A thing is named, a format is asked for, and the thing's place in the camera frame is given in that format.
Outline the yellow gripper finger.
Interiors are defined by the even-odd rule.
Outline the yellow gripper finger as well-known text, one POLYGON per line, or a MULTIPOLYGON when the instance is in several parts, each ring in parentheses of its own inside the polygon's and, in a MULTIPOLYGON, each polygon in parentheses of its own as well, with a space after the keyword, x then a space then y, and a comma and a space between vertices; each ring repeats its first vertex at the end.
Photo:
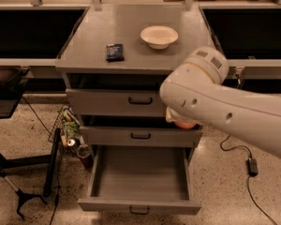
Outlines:
POLYGON ((166 121, 168 123, 172 123, 175 122, 176 120, 177 120, 176 112, 170 107, 168 107, 166 109, 166 121))

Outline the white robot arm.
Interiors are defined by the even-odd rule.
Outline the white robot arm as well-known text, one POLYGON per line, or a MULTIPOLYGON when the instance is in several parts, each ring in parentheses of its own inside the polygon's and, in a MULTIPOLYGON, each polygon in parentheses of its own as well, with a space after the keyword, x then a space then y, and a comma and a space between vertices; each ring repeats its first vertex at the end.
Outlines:
POLYGON ((213 47, 188 55, 160 86, 170 120, 211 126, 281 158, 281 97, 224 86, 228 71, 213 47))

